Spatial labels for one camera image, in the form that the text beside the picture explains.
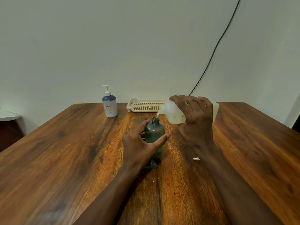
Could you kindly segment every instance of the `white plastic jug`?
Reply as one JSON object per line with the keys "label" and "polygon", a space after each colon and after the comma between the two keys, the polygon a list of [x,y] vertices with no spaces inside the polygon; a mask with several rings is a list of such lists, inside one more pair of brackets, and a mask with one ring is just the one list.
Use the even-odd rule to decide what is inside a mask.
{"label": "white plastic jug", "polygon": [[[212,111],[212,117],[213,117],[212,123],[213,123],[215,121],[215,118],[216,118],[216,115],[217,115],[217,112],[219,109],[219,104],[216,102],[212,102],[212,104],[214,105],[213,111]],[[176,106],[176,104],[169,99],[167,99],[166,105],[159,106],[157,116],[161,115],[161,114],[165,114],[168,121],[172,124],[185,123],[185,115]]]}

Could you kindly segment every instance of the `wood grain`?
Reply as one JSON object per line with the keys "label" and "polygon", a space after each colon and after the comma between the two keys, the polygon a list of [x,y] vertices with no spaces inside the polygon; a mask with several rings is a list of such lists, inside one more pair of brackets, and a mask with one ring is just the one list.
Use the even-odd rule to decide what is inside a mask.
{"label": "wood grain", "polygon": [[[122,165],[122,135],[153,113],[105,116],[75,104],[0,153],[0,224],[72,224]],[[143,170],[118,224],[230,224],[212,179],[162,115],[171,138]],[[222,102],[214,139],[285,224],[300,224],[300,134],[241,102]]]}

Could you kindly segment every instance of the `hand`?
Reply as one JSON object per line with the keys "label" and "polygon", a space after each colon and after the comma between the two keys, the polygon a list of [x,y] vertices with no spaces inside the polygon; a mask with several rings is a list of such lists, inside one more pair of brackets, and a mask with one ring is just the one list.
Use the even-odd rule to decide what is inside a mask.
{"label": "hand", "polygon": [[141,133],[144,131],[146,124],[150,120],[143,121],[131,133],[125,134],[122,137],[124,144],[123,166],[138,174],[142,168],[148,163],[151,156],[166,143],[170,138],[169,134],[161,136],[154,143],[146,143],[141,138]]}
{"label": "hand", "polygon": [[213,104],[205,97],[172,96],[178,108],[184,113],[185,124],[178,125],[178,132],[184,141],[197,153],[200,159],[211,156],[216,149],[212,138]]}

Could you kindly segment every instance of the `white shelf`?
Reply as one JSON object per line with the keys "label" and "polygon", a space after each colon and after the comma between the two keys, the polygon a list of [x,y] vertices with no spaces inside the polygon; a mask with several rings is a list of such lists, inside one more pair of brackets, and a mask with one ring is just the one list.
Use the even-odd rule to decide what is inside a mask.
{"label": "white shelf", "polygon": [[19,118],[20,115],[0,109],[0,121],[11,121]]}

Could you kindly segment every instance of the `beige perforated tray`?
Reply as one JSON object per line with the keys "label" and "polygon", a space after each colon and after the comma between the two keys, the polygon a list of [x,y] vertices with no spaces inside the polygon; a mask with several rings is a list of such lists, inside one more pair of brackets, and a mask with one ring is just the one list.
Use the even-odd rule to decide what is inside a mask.
{"label": "beige perforated tray", "polygon": [[157,112],[159,105],[165,105],[165,100],[138,100],[137,98],[131,98],[126,108],[128,112]]}

